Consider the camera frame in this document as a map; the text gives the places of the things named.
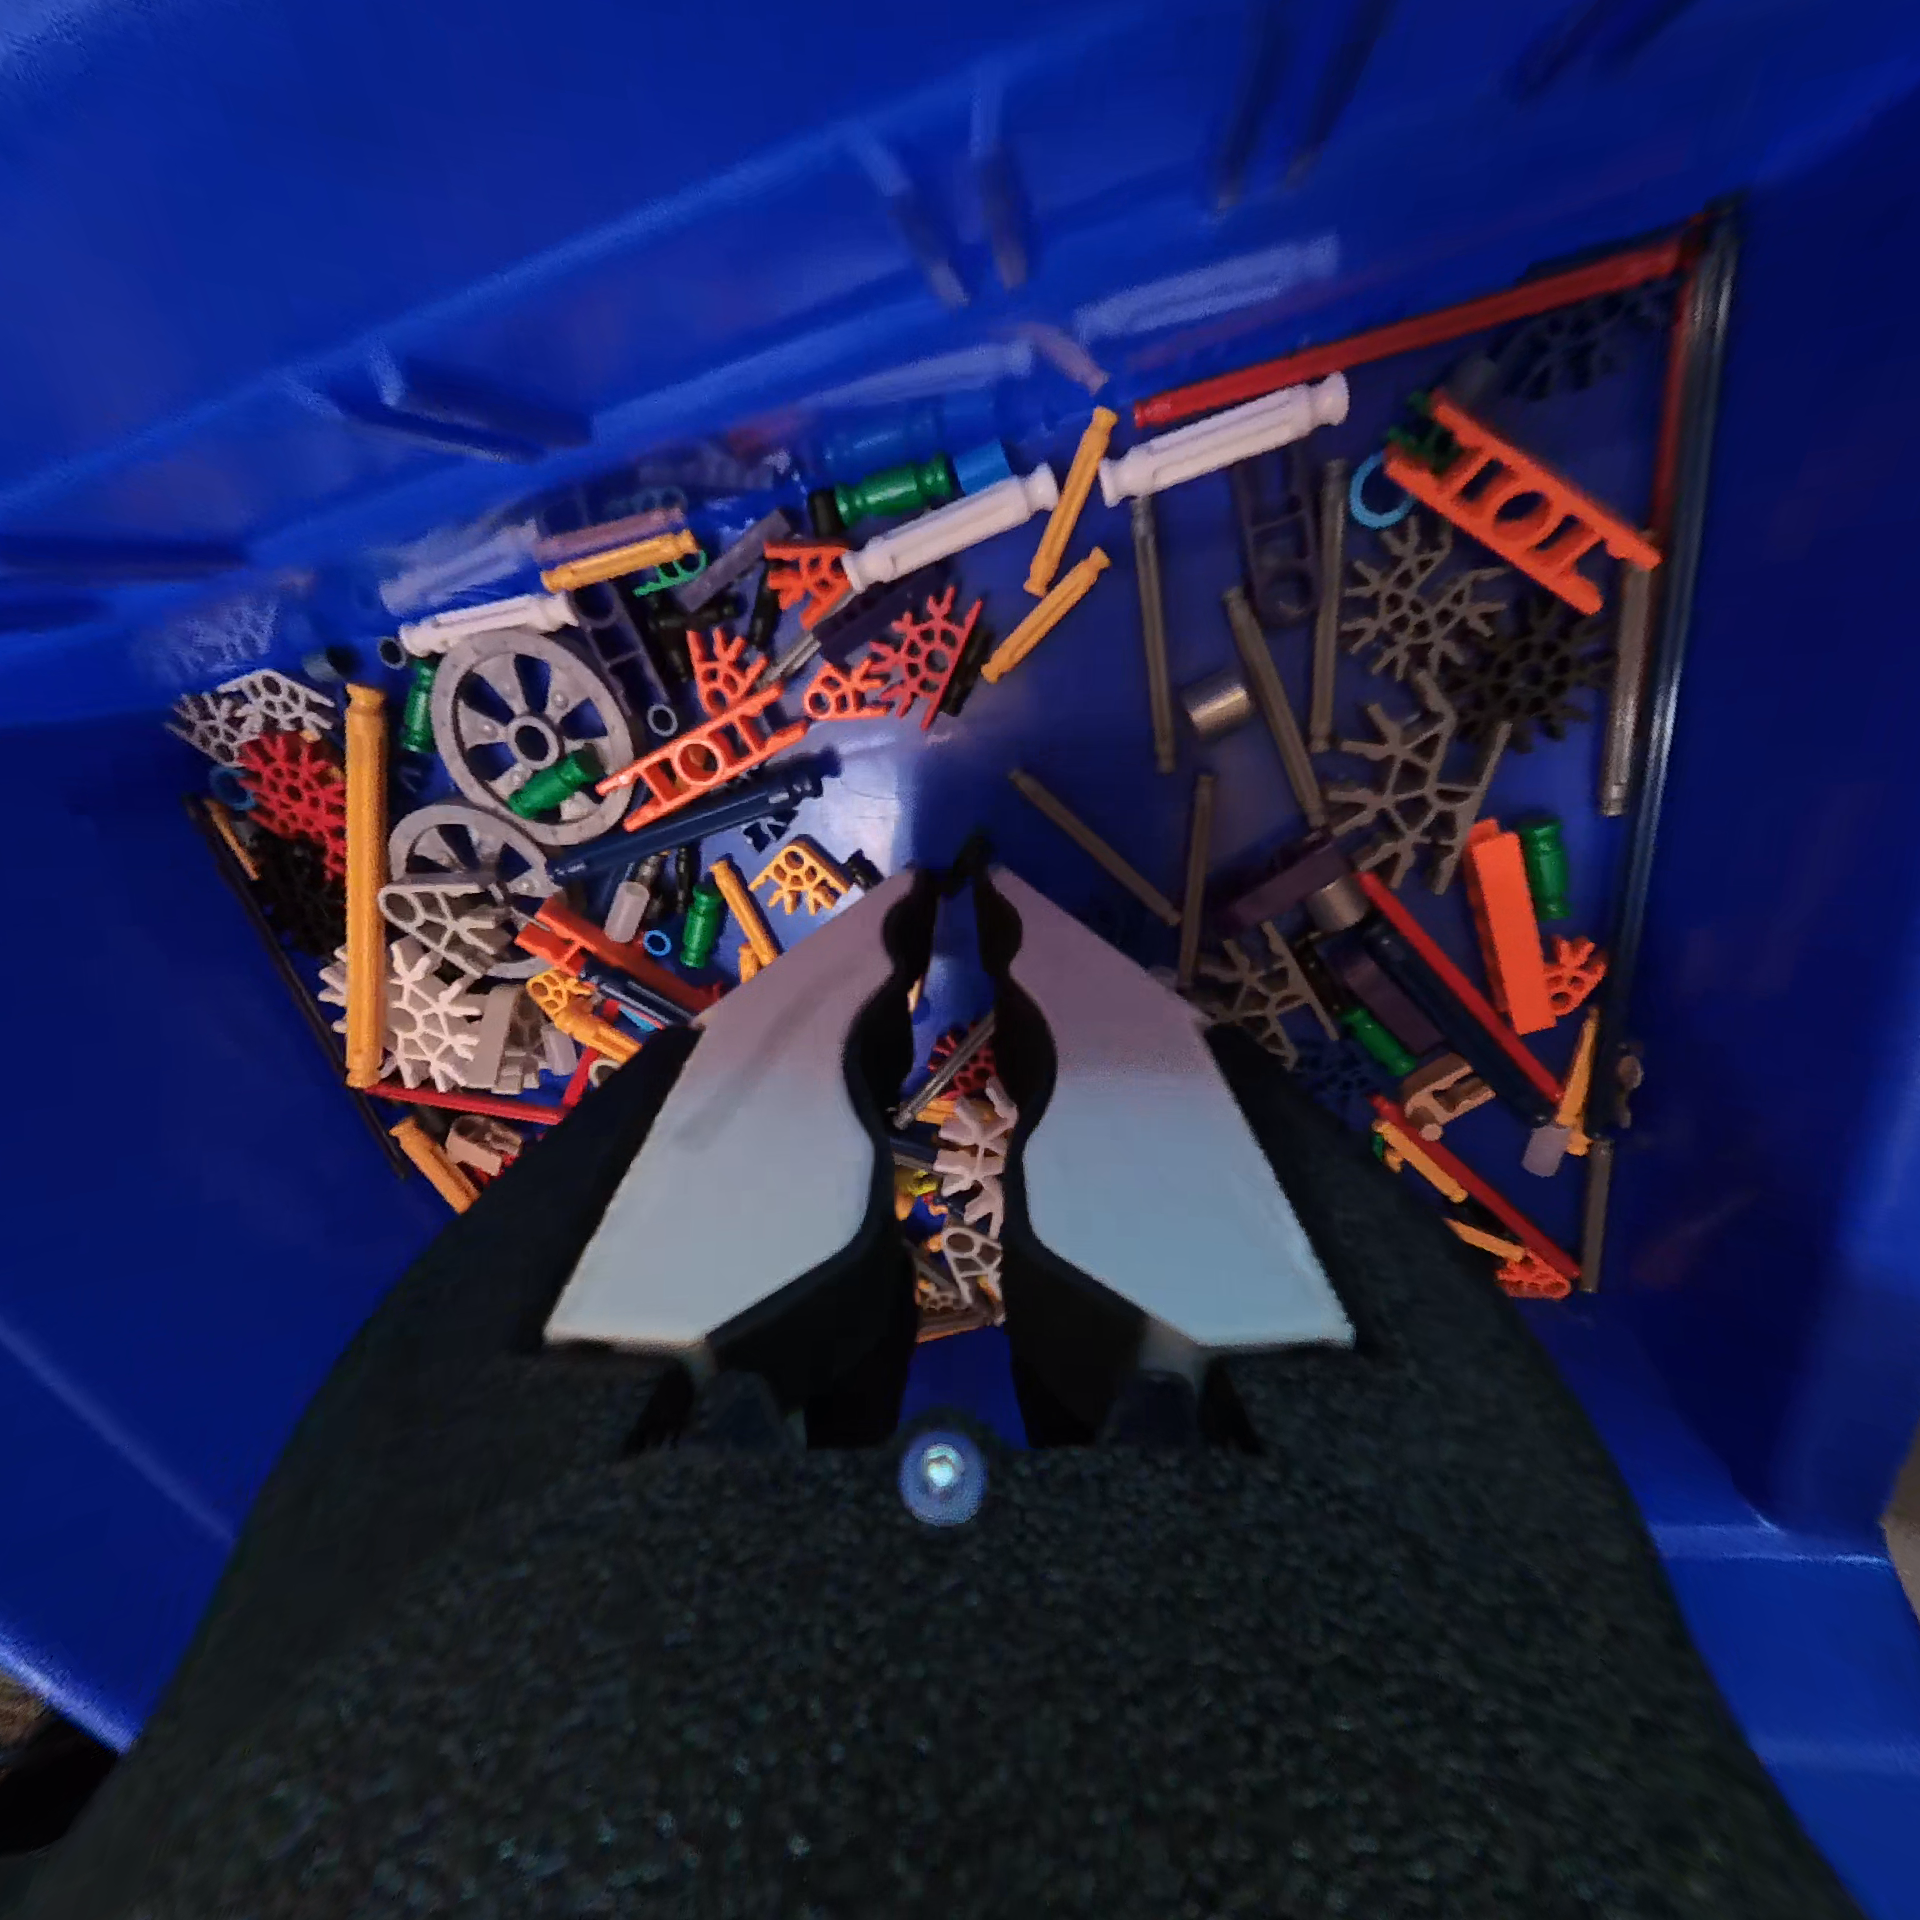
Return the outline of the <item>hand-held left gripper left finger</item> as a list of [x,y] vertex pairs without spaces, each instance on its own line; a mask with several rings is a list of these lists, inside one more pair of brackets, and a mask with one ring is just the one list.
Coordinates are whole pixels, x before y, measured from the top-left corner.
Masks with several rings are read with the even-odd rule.
[[697,1019],[551,1349],[691,1353],[893,1222],[889,1106],[942,888],[905,870]]

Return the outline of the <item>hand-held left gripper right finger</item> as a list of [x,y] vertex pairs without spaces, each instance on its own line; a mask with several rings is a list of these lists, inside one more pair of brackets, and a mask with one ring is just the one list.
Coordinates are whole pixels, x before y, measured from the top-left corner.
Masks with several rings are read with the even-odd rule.
[[1195,1351],[1351,1349],[1198,1007],[1014,870],[976,921],[1021,1116],[1010,1225]]

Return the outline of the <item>pile of colourful toy pieces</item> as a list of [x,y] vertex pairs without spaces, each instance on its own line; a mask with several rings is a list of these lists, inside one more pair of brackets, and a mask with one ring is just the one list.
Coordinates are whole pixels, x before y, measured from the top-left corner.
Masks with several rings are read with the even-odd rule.
[[715,461],[749,490],[554,493],[398,580],[353,693],[336,653],[174,699],[210,765],[191,816],[365,1118],[466,1210],[569,1102],[783,952],[766,914],[882,887],[797,826],[818,735],[956,716],[1079,609],[1093,490],[1127,509],[1161,776],[1263,724],[1298,826],[1215,873],[1195,771],[1184,898],[1032,771],[1024,803],[1127,893],[1131,938],[1202,1026],[1368,1105],[1514,1298],[1601,1281],[1608,1146],[1589,1138],[1608,956],[1572,939],[1560,820],[1487,810],[1507,757],[1608,701],[1601,816],[1637,779],[1681,458],[1695,234],[1389,322],[1236,387],[1121,455],[1100,411],[1069,476],[1018,472],[956,407]]

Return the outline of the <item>blue container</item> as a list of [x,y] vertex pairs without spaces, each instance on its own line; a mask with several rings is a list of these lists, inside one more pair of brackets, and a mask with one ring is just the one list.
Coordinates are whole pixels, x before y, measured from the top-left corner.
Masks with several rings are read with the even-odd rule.
[[[1354,1346],[1204,1353],[1010,1225],[978,883],[1158,978],[1288,843],[1161,776],[1127,509],[797,826],[942,888],[893,1222],[691,1353],[544,1326],[697,1041],[466,1210],[365,1118],[174,699],[554,493],[932,403],[1062,482],[1695,234],[1637,779],[1504,758],[1607,952],[1601,1281],[1218,1067]],[[7,3],[4,1758],[17,1916],[1914,1916],[1914,3]]]

